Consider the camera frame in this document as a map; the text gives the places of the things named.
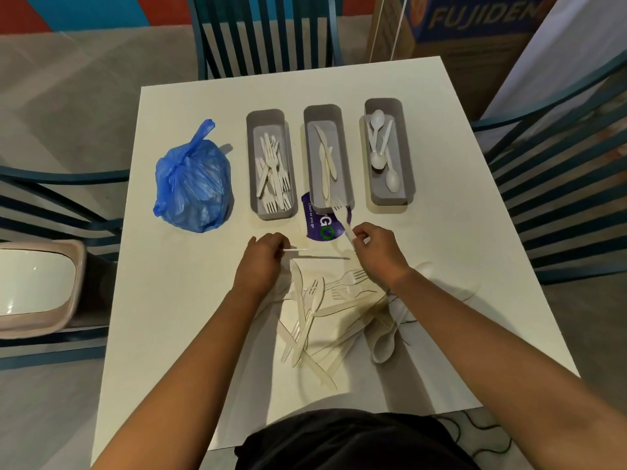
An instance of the white table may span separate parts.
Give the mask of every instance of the white table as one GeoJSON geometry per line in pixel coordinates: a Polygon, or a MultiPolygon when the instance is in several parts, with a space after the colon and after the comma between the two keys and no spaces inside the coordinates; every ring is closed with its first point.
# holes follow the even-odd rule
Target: white table
{"type": "MultiPolygon", "coordinates": [[[[261,221],[250,209],[246,116],[269,108],[285,113],[300,197],[309,189],[303,110],[327,103],[342,109],[356,197],[353,224],[370,221],[393,229],[410,264],[431,260],[437,277],[480,283],[472,306],[577,372],[439,58],[144,87],[93,458],[217,308],[247,239],[280,231],[297,245],[307,244],[300,202],[295,217],[280,221],[261,221]],[[388,213],[365,192],[360,118],[365,100],[373,97],[403,103],[417,188],[408,207],[388,213]],[[153,216],[154,170],[157,160],[188,142],[206,118],[217,125],[210,139],[233,148],[228,159],[235,205],[222,227],[194,234],[153,216]]],[[[260,320],[254,328],[210,448],[240,444],[247,433],[303,406],[390,408],[379,374],[365,365],[363,339],[347,357],[360,363],[360,371],[339,371],[340,394],[333,396],[309,386],[317,381],[305,371],[289,368],[298,377],[286,378],[287,367],[273,366],[272,349],[260,345],[264,339],[274,342],[273,324],[260,320]],[[309,383],[308,391],[303,383],[309,383]]],[[[419,325],[405,328],[403,336],[432,411],[480,405],[419,325]]],[[[280,339],[277,343],[282,349],[280,339]]]]}

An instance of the forearm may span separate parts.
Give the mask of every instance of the forearm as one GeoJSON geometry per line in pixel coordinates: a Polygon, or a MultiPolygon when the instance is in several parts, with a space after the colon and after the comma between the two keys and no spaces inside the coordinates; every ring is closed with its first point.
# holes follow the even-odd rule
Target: forearm
{"type": "Polygon", "coordinates": [[[419,273],[393,291],[537,468],[599,467],[599,453],[587,459],[591,446],[619,448],[600,427],[627,436],[624,418],[575,375],[419,273]]]}
{"type": "Polygon", "coordinates": [[[247,293],[227,293],[93,468],[197,469],[217,426],[258,305],[259,300],[247,293]]]}

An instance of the gray cutlery tray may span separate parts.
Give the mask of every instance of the gray cutlery tray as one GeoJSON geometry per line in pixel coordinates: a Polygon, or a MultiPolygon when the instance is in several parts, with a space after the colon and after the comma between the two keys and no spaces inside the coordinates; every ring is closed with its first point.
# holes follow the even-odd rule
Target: gray cutlery tray
{"type": "Polygon", "coordinates": [[[405,117],[403,115],[403,104],[398,99],[368,99],[365,102],[365,145],[367,151],[366,164],[368,169],[368,181],[370,183],[370,196],[372,202],[381,206],[403,205],[409,204],[416,193],[416,184],[414,182],[414,173],[411,167],[410,144],[407,140],[407,129],[405,126],[405,117]],[[385,124],[379,130],[377,136],[377,150],[383,144],[383,136],[388,122],[392,123],[392,130],[388,139],[388,149],[392,166],[401,178],[401,188],[392,193],[386,185],[386,174],[388,173],[388,165],[383,170],[375,170],[370,164],[370,141],[368,139],[370,119],[372,113],[377,110],[383,110],[385,114],[385,124]]]}
{"type": "Polygon", "coordinates": [[[342,205],[355,207],[352,183],[350,181],[349,160],[344,136],[344,122],[342,110],[333,104],[311,105],[303,113],[305,118],[305,144],[307,145],[307,163],[309,167],[309,192],[313,209],[318,214],[332,213],[330,207],[325,207],[322,194],[322,165],[320,164],[320,145],[316,126],[327,137],[327,145],[333,148],[331,157],[337,170],[337,181],[330,178],[331,197],[342,205]]]}
{"type": "Polygon", "coordinates": [[[290,130],[285,122],[285,115],[278,109],[256,110],[246,117],[246,131],[248,138],[248,177],[250,180],[250,207],[253,212],[264,221],[272,219],[284,219],[296,214],[298,210],[298,202],[296,196],[296,183],[294,181],[294,165],[292,163],[292,149],[290,146],[290,130]],[[263,158],[262,144],[260,137],[267,133],[272,137],[274,135],[278,140],[278,152],[283,159],[283,165],[286,167],[290,176],[290,190],[287,193],[290,196],[292,207],[286,211],[278,210],[274,213],[267,213],[263,208],[263,202],[257,197],[257,188],[259,186],[259,176],[255,165],[255,158],[263,158]]]}

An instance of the teal chair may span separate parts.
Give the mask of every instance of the teal chair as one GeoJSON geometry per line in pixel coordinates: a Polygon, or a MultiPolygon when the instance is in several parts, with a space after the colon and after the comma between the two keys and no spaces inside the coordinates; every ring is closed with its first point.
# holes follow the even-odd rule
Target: teal chair
{"type": "MultiPolygon", "coordinates": [[[[263,46],[266,51],[266,60],[268,62],[268,70],[270,72],[277,71],[275,62],[274,46],[270,34],[270,17],[268,15],[267,0],[257,0],[259,14],[262,23],[263,46]]],[[[198,58],[198,79],[205,80],[209,78],[209,71],[214,79],[221,78],[220,71],[217,66],[216,57],[209,46],[207,35],[205,34],[202,23],[211,23],[211,29],[216,39],[216,46],[219,58],[221,60],[224,74],[228,78],[233,77],[233,68],[226,50],[224,35],[220,28],[220,22],[226,22],[229,26],[231,38],[233,40],[233,49],[239,72],[243,76],[248,74],[261,74],[262,65],[260,62],[260,54],[257,48],[255,29],[253,25],[253,14],[250,0],[187,0],[192,20],[192,29],[194,31],[194,42],[196,43],[196,57],[198,58]],[[253,64],[253,72],[248,72],[244,50],[241,39],[239,38],[238,21],[243,21],[246,27],[247,42],[250,48],[250,54],[253,64]]],[[[285,23],[285,4],[284,0],[274,0],[275,11],[277,13],[278,37],[281,66],[283,71],[289,71],[290,59],[288,55],[287,29],[285,23]]],[[[292,10],[294,12],[294,34],[296,38],[296,70],[305,69],[305,57],[303,43],[302,18],[306,14],[310,21],[310,52],[311,66],[313,69],[320,67],[318,65],[318,18],[323,17],[327,20],[327,43],[325,67],[344,65],[342,53],[340,51],[340,42],[337,32],[337,15],[335,0],[292,0],[292,10]]]]}
{"type": "Polygon", "coordinates": [[[609,138],[603,138],[591,146],[588,145],[580,151],[576,151],[576,153],[556,158],[586,141],[592,135],[600,133],[627,117],[627,101],[623,103],[616,101],[621,94],[627,91],[626,68],[627,51],[623,51],[576,84],[538,105],[513,115],[491,117],[471,123],[474,132],[513,126],[494,147],[485,153],[485,159],[493,173],[496,184],[502,191],[501,195],[504,201],[516,202],[515,200],[521,195],[526,196],[526,198],[519,198],[520,202],[516,205],[508,207],[519,234],[552,224],[557,226],[557,230],[541,233],[532,239],[524,240],[522,243],[527,251],[535,251],[540,247],[553,244],[556,244],[557,248],[560,249],[531,259],[534,269],[540,269],[536,270],[536,274],[542,284],[561,283],[627,271],[627,261],[615,260],[611,262],[607,260],[608,256],[605,260],[600,260],[598,257],[602,254],[627,249],[627,236],[595,240],[576,247],[569,247],[568,242],[563,242],[627,222],[627,210],[624,209],[624,206],[622,211],[610,213],[595,214],[594,211],[591,211],[597,206],[627,197],[627,175],[622,177],[620,175],[620,173],[627,171],[627,157],[615,158],[598,167],[590,164],[583,174],[575,178],[565,179],[559,182],[557,186],[533,194],[535,188],[541,188],[548,181],[558,179],[561,175],[603,157],[627,143],[627,128],[625,128],[612,134],[609,138]],[[594,86],[600,85],[610,76],[612,76],[610,82],[601,86],[586,102],[569,110],[547,126],[540,124],[540,128],[537,129],[539,132],[523,135],[540,120],[545,119],[545,116],[555,107],[594,86]],[[603,108],[612,101],[617,104],[616,107],[611,110],[603,108]],[[556,140],[555,143],[544,149],[538,148],[543,142],[550,139],[556,140]],[[517,165],[509,166],[522,155],[527,156],[517,165]],[[539,173],[521,181],[521,175],[538,165],[546,164],[549,160],[552,160],[550,165],[545,165],[545,168],[539,169],[541,170],[539,173]],[[613,181],[609,187],[600,185],[603,187],[602,190],[587,197],[558,206],[552,211],[537,214],[523,221],[517,221],[517,217],[523,213],[532,212],[535,208],[548,205],[568,194],[596,185],[600,181],[612,177],[613,181]],[[511,181],[513,181],[513,185],[508,188],[511,181]],[[583,212],[587,218],[578,224],[560,228],[559,224],[556,223],[583,212]],[[578,261],[577,266],[563,265],[573,260],[578,261]]]}
{"type": "MultiPolygon", "coordinates": [[[[82,241],[87,247],[120,244],[122,218],[107,220],[44,185],[86,186],[121,183],[128,180],[129,170],[73,175],[30,172],[0,166],[0,181],[3,183],[25,191],[35,197],[42,198],[46,202],[60,206],[66,211],[79,216],[77,218],[76,216],[66,213],[52,211],[46,207],[0,195],[0,207],[2,208],[26,214],[33,218],[44,219],[48,224],[69,226],[76,232],[70,234],[51,227],[39,226],[30,222],[19,221],[3,216],[0,216],[0,229],[40,237],[44,240],[77,239],[82,241]],[[81,235],[81,231],[102,231],[107,234],[103,237],[85,237],[81,235]]],[[[106,260],[117,260],[117,256],[117,252],[111,252],[109,254],[102,254],[99,257],[106,260]]],[[[24,355],[0,358],[0,370],[102,358],[105,355],[104,346],[88,346],[80,349],[48,353],[29,353],[28,347],[34,346],[39,348],[40,345],[73,343],[77,341],[83,341],[85,344],[88,344],[90,340],[105,338],[107,334],[108,327],[101,327],[75,332],[51,333],[50,335],[35,338],[0,339],[0,353],[3,348],[9,347],[25,347],[26,350],[26,354],[24,355]]]]}

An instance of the tied plastic bag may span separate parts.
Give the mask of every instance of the tied plastic bag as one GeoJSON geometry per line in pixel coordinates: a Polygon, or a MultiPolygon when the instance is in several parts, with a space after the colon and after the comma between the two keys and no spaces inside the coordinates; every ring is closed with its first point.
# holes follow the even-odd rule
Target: tied plastic bag
{"type": "Polygon", "coordinates": [[[205,120],[192,141],[170,149],[157,162],[153,213],[173,226],[206,232],[222,226],[231,198],[231,165],[204,137],[216,126],[205,120]]]}

